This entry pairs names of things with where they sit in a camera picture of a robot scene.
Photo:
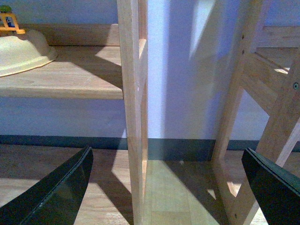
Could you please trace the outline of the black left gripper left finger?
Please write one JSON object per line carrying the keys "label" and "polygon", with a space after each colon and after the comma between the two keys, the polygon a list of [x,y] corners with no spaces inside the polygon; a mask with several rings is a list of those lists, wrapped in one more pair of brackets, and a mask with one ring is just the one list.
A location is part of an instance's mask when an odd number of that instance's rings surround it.
{"label": "black left gripper left finger", "polygon": [[72,225],[93,164],[87,146],[0,209],[2,225]]}

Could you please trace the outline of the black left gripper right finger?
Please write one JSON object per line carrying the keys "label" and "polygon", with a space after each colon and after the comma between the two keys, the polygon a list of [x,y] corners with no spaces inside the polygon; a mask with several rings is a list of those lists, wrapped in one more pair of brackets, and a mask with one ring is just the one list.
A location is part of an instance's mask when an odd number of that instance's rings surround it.
{"label": "black left gripper right finger", "polygon": [[268,224],[300,223],[300,179],[248,148],[242,164],[250,188]]}

